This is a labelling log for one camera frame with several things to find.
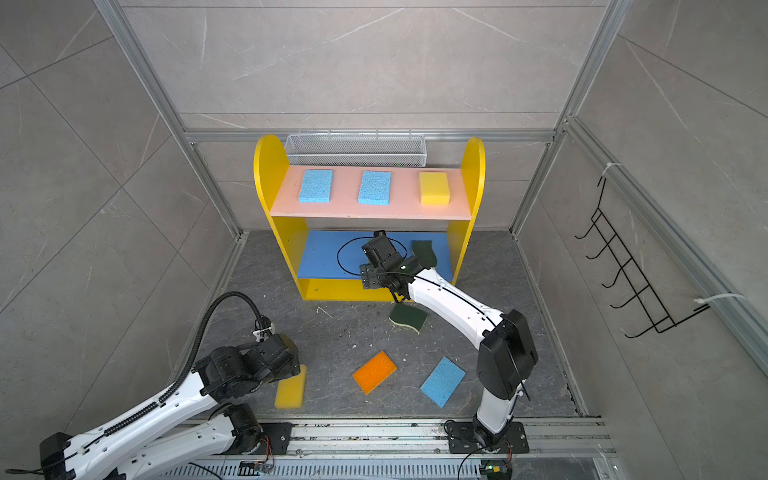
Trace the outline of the blue sponge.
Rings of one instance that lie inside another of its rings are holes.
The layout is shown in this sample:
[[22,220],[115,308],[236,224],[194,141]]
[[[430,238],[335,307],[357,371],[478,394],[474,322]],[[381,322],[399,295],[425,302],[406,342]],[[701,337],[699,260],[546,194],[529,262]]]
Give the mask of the blue sponge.
[[298,200],[302,204],[329,203],[333,171],[328,169],[306,170],[303,173]]
[[358,203],[377,206],[389,205],[391,180],[391,172],[364,171],[358,193]]
[[443,408],[462,382],[466,372],[447,357],[443,357],[420,387],[439,408]]

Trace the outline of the orange sponge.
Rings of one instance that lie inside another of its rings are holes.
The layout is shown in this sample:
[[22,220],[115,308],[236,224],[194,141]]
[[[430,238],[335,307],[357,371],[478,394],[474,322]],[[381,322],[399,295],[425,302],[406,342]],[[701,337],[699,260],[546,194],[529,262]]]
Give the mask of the orange sponge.
[[365,395],[370,394],[397,370],[397,366],[383,351],[376,354],[354,374],[353,379]]

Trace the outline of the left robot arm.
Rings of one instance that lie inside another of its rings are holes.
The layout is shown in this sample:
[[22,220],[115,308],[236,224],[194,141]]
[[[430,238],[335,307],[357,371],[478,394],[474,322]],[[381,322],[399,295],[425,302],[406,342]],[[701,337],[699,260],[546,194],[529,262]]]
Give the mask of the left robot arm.
[[250,453],[265,435],[251,407],[236,399],[299,372],[298,349],[283,334],[216,348],[180,384],[106,424],[42,441],[39,473],[46,479],[150,479],[202,457]]

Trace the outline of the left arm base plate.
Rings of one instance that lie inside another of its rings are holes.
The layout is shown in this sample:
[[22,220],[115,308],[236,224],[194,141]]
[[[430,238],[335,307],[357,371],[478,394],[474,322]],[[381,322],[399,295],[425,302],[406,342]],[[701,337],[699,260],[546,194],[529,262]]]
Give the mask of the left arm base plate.
[[290,422],[267,422],[261,423],[260,426],[262,432],[251,454],[264,457],[267,454],[267,447],[270,447],[272,455],[286,455],[293,424]]

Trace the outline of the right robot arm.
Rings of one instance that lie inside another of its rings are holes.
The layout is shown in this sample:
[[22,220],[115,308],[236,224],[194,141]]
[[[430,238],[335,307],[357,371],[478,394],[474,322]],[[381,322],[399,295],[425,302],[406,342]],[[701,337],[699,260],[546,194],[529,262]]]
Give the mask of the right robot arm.
[[525,316],[472,298],[417,256],[403,256],[383,230],[375,232],[362,251],[367,262],[360,266],[359,276],[365,289],[385,288],[397,302],[411,300],[428,308],[478,351],[476,375],[483,392],[467,439],[485,450],[499,448],[539,359]]

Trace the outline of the yellow shelf pink blue boards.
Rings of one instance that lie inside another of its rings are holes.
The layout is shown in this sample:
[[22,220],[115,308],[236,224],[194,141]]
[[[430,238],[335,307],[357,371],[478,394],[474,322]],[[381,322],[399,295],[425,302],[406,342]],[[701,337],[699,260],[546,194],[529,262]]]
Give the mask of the yellow shelf pink blue boards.
[[[362,243],[387,221],[407,223],[391,234],[407,251],[414,240],[431,240],[439,274],[457,282],[484,194],[486,149],[479,138],[468,141],[458,168],[384,167],[391,172],[390,204],[362,205],[358,193],[369,167],[327,167],[333,171],[329,203],[302,204],[303,173],[316,166],[291,165],[283,142],[262,137],[254,151],[255,188],[266,219],[304,300],[390,301],[383,289],[364,289],[360,266],[367,259]],[[451,201],[445,206],[420,203],[420,172],[446,172]]]

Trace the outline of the metal mesh basket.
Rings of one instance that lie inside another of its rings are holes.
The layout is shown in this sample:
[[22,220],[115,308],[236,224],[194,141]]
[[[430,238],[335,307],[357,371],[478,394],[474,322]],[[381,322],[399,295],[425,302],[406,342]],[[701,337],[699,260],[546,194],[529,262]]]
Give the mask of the metal mesh basket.
[[291,165],[423,168],[426,140],[405,134],[293,134],[285,141]]

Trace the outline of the aluminium mounting rail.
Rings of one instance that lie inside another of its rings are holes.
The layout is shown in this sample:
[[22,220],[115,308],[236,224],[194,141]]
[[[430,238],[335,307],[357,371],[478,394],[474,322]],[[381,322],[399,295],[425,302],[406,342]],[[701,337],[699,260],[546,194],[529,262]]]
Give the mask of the aluminium mounting rail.
[[522,420],[530,452],[452,454],[444,419],[296,419],[286,455],[210,455],[150,479],[623,479],[603,421]]

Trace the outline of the yellow sponge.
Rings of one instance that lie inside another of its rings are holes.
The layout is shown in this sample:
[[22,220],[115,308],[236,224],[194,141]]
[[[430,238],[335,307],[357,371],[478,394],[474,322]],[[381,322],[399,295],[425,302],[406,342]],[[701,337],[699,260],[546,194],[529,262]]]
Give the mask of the yellow sponge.
[[278,410],[299,409],[303,405],[307,368],[299,365],[299,373],[278,382],[274,406]]
[[451,190],[446,172],[420,172],[420,203],[424,206],[445,206],[451,201]]

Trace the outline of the dark green sponge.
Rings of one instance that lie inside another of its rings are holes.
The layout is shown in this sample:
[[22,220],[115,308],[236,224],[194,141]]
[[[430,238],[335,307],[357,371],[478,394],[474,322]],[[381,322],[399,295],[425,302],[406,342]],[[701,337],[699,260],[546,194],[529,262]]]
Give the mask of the dark green sponge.
[[411,242],[411,249],[424,268],[435,268],[438,265],[438,258],[431,240],[414,240]]
[[428,314],[405,303],[396,303],[389,313],[389,320],[396,326],[407,328],[419,334],[423,329]]

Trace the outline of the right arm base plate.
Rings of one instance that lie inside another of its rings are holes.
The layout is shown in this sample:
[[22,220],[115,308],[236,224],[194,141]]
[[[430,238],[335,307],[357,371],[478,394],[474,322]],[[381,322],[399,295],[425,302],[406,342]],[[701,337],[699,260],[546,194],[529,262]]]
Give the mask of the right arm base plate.
[[500,433],[494,434],[474,421],[447,420],[443,423],[443,430],[452,454],[466,454],[475,450],[511,454],[530,452],[527,434],[520,422],[508,422]]

